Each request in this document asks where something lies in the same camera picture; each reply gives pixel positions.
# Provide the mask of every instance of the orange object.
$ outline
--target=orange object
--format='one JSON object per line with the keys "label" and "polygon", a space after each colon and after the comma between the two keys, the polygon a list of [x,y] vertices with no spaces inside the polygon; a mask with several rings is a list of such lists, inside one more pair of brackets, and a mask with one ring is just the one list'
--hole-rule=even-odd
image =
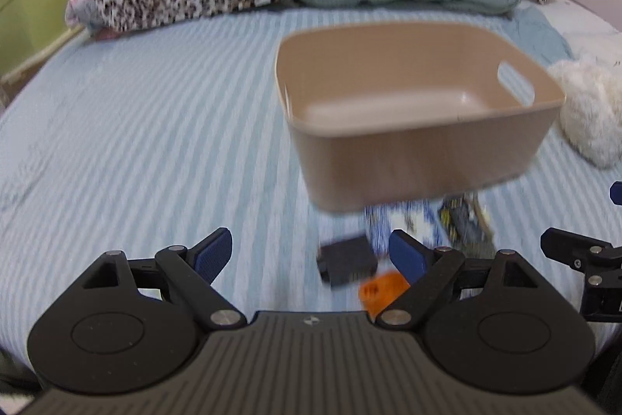
{"label": "orange object", "polygon": [[410,285],[399,271],[391,271],[361,285],[358,298],[372,319],[399,296],[405,293]]}

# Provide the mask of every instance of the light blue striped bedsheet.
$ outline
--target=light blue striped bedsheet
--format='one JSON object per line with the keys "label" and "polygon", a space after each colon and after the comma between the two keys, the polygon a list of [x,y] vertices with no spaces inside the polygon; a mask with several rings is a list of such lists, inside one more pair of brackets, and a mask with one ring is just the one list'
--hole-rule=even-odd
{"label": "light blue striped bedsheet", "polygon": [[[511,38],[548,65],[569,56],[535,9],[512,18],[424,10],[261,10],[116,41],[75,41],[0,117],[0,347],[26,361],[38,316],[104,250],[152,256],[220,226],[234,253],[215,287],[257,309],[354,310],[357,287],[322,286],[320,243],[365,230],[363,214],[310,206],[274,86],[293,30],[391,19],[450,20]],[[499,247],[518,250],[575,305],[580,276],[543,258],[549,226],[615,242],[619,175],[578,157],[556,130],[529,172],[483,192]],[[599,345],[611,326],[596,328]]]}

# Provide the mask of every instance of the light blue quilt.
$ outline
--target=light blue quilt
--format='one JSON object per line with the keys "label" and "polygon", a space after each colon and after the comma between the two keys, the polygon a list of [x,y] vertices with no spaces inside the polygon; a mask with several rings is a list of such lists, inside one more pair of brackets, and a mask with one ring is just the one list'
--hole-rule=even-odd
{"label": "light blue quilt", "polygon": [[[297,29],[392,19],[484,26],[544,65],[570,56],[536,9],[503,18],[407,2],[260,10],[61,50],[0,117],[0,347],[26,361],[33,323],[105,250],[148,257],[220,226],[234,251],[215,286],[248,316],[359,309],[356,286],[322,286],[315,255],[364,231],[363,214],[310,205],[274,58]],[[595,170],[552,129],[526,175],[480,194],[497,246],[518,250],[578,305],[581,277],[546,260],[539,236],[555,226],[618,241],[622,210],[608,187],[619,174]],[[599,345],[611,332],[597,327]]]}

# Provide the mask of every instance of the blue gripper pad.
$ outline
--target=blue gripper pad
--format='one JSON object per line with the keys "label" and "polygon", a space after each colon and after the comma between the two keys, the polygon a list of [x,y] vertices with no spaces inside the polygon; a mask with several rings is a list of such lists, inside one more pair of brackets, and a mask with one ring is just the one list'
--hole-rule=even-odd
{"label": "blue gripper pad", "polygon": [[186,262],[211,284],[231,259],[232,243],[229,229],[221,227],[189,249]]}
{"label": "blue gripper pad", "polygon": [[622,182],[616,182],[609,189],[609,197],[615,205],[622,206]]}
{"label": "blue gripper pad", "polygon": [[430,250],[401,230],[389,236],[389,258],[410,285],[427,273],[432,256]]}

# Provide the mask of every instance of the beige plastic basket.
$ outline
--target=beige plastic basket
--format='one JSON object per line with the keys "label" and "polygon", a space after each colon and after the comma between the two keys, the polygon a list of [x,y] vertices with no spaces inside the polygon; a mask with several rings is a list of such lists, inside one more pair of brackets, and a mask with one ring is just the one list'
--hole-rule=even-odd
{"label": "beige plastic basket", "polygon": [[[522,105],[506,63],[533,87]],[[311,200],[346,212],[521,174],[564,104],[502,37],[455,23],[337,26],[285,38],[276,81]]]}

